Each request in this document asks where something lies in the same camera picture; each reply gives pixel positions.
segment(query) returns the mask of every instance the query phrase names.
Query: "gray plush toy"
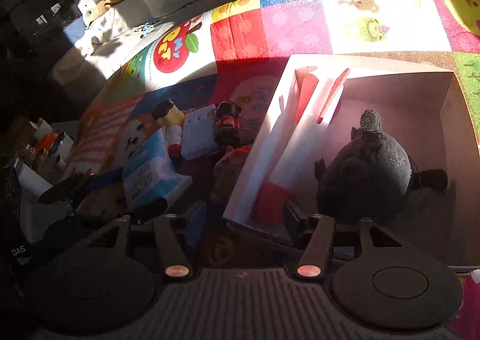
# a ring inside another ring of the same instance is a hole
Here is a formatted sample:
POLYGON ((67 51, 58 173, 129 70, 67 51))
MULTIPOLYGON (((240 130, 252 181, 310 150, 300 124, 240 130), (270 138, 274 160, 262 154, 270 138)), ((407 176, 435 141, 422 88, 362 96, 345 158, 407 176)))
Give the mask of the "gray plush toy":
POLYGON ((429 186, 446 189, 444 170, 414 172, 402 146, 382 132, 380 115, 366 110, 360 128, 352 127, 351 141, 326 168, 315 163, 317 206, 337 223, 355 224, 361 218, 390 222, 402 210, 409 190, 429 186))

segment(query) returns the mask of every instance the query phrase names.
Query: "cardboard box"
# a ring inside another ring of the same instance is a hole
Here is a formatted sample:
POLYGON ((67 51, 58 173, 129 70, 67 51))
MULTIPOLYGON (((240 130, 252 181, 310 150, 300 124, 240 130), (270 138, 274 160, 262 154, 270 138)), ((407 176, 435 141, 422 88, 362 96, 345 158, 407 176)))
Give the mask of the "cardboard box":
MULTIPOLYGON (((265 121, 237 181, 224 217, 242 227, 268 232, 287 243, 283 228, 269 230, 250 218, 258 190, 276 165, 295 128, 302 79, 322 68, 338 76, 350 68, 340 106, 315 160, 328 165, 350 141, 366 109, 377 110, 382 129, 407 151, 419 171, 447 170, 447 191, 411 192, 404 210, 387 227, 418 249, 450 266, 480 267, 480 158, 470 114, 455 74, 405 61, 358 56, 292 55, 268 108, 265 121)), ((294 189, 300 208, 318 212, 314 160, 294 189)))

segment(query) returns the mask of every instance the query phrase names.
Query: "green leaf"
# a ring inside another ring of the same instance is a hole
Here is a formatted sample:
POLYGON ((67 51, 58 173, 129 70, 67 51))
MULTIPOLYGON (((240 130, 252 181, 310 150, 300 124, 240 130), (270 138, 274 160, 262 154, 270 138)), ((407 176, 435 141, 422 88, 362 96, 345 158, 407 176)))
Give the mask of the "green leaf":
POLYGON ((192 53, 198 52, 198 38, 195 34, 190 33, 185 37, 185 46, 192 53))

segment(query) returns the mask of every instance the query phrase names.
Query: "apple print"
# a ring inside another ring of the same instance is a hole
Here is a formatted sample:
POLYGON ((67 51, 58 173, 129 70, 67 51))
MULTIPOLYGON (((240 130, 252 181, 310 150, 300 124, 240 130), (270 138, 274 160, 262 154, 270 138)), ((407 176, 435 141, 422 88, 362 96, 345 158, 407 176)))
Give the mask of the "apple print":
POLYGON ((189 29, 191 23, 192 21, 185 22, 171 30, 155 46, 153 61, 160 72, 175 72, 185 64, 190 52, 198 52, 198 38, 194 31, 202 27, 202 23, 189 29))

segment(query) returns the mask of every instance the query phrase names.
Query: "tissue package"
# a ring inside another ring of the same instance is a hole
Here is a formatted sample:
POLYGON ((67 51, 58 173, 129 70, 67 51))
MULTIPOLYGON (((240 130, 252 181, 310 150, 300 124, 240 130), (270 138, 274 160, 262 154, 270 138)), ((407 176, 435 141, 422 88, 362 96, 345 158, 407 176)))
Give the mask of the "tissue package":
POLYGON ((160 198, 172 206, 191 184, 191 177, 175 172, 167 152, 165 128, 158 129, 128 160, 122 172, 130 211, 160 198))

